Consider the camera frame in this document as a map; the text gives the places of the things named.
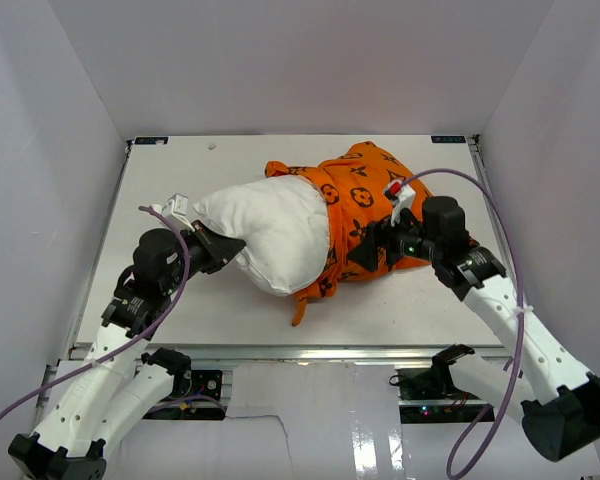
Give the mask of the white pillow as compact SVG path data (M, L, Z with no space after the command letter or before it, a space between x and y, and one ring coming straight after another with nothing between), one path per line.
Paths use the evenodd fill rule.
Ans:
M326 265L326 201L302 177L231 186L203 197L192 210L213 232L246 243L236 262L269 294L290 296L308 287Z

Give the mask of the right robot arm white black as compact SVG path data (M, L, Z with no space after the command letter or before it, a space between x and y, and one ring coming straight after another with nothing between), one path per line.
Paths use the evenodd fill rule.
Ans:
M470 238L455 199L426 199L420 218L398 203L392 215L369 224L348 258L374 272L381 255L389 265L408 257L430 262L436 278L520 357L522 382L505 411L542 457L558 462L600 439L600 376L517 300L505 267Z

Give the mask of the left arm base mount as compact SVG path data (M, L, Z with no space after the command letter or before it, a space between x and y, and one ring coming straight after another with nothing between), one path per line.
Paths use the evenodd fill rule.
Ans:
M194 369L191 358L172 349L159 348L154 353L141 355L143 365L157 364L173 377L171 392L162 402L179 400L188 396L202 395L219 401L221 399L223 373L214 369Z

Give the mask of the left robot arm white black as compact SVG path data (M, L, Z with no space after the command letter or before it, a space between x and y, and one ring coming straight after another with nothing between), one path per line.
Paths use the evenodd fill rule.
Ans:
M126 434L166 399L191 387L191 360L146 348L197 273L224 268L246 244L196 221L143 233L83 364L52 411L8 453L29 479L101 479Z

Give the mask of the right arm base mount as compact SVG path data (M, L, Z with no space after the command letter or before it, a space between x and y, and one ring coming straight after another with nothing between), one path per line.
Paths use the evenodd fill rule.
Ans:
M407 424L468 424L486 406L477 396L458 389L449 367L475 350L452 345L433 356L426 368L397 369L388 383L398 389L400 420Z

